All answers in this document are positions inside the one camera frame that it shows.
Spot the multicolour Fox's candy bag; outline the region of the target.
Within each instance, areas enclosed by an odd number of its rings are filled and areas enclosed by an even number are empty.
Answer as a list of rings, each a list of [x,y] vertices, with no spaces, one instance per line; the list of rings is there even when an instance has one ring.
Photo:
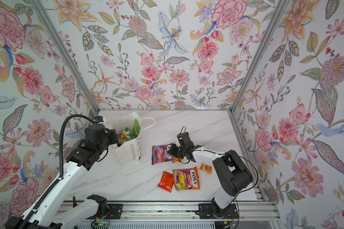
[[[174,186],[178,191],[200,189],[197,167],[191,169],[174,169]]]

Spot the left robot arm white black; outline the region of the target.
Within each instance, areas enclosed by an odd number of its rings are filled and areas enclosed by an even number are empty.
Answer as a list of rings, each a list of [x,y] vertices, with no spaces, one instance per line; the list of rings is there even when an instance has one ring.
[[[59,208],[75,184],[107,154],[109,146],[118,142],[114,129],[103,124],[92,124],[85,129],[84,143],[75,148],[66,160],[60,174],[40,198],[19,217],[11,217],[7,229],[72,229],[89,217],[102,218],[109,213],[107,199],[92,194],[81,204],[57,215]]]

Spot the white paper gift bag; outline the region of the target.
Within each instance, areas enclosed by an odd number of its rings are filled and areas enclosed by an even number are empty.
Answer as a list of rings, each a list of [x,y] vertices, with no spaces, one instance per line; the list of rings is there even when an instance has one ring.
[[[116,157],[122,167],[139,163],[141,157],[141,134],[145,130],[153,127],[156,122],[151,117],[141,118],[136,112],[133,112],[131,114],[117,117],[110,123],[110,126],[116,131],[117,136],[119,137],[127,127],[131,132],[133,131],[135,119],[138,119],[141,129],[139,136],[122,145],[119,143],[113,145]]]

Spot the red snack packet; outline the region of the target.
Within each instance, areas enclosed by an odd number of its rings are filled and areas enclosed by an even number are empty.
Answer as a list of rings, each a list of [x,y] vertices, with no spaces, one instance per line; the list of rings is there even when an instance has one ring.
[[[162,178],[160,180],[160,183],[158,184],[158,187],[163,189],[163,190],[165,190],[165,191],[168,191],[169,193],[171,193],[172,189],[173,189],[173,186],[174,186],[173,174],[164,171],[163,175],[162,175]]]

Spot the green Lays chips bag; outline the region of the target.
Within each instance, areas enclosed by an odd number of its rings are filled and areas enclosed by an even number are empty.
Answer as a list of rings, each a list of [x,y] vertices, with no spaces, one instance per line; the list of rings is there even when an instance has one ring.
[[[133,131],[132,131],[132,136],[133,138],[137,138],[141,132],[140,125],[138,119],[135,119],[134,121],[134,126],[133,126]]]

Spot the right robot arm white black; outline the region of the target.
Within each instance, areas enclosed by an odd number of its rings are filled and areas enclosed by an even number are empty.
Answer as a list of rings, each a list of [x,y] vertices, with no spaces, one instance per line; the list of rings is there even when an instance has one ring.
[[[187,132],[178,134],[177,141],[167,147],[168,155],[211,166],[221,186],[210,204],[198,205],[200,219],[238,219],[239,210],[234,201],[254,180],[244,158],[234,150],[222,153],[194,145]]]

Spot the green yellow Fox's candy bag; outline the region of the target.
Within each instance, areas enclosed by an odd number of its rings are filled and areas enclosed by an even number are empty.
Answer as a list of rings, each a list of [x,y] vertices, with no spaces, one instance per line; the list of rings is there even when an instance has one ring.
[[[120,134],[120,136],[118,137],[118,143],[120,145],[133,140],[135,137],[133,135],[133,133],[130,131],[130,129],[127,127],[123,130],[123,132]]]

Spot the orange small snack packet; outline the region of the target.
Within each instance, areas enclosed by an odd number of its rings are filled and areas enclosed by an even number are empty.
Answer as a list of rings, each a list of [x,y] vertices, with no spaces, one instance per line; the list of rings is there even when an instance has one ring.
[[[213,168],[210,165],[207,165],[205,163],[202,163],[199,169],[201,171],[208,173],[208,174],[212,174],[212,172],[213,172]]]

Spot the purple Fox's candy bag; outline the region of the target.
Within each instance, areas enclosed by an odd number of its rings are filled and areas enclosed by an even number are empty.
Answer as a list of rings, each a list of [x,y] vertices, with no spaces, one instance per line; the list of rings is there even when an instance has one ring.
[[[168,154],[171,145],[159,145],[152,147],[152,165],[173,161],[173,157]]]

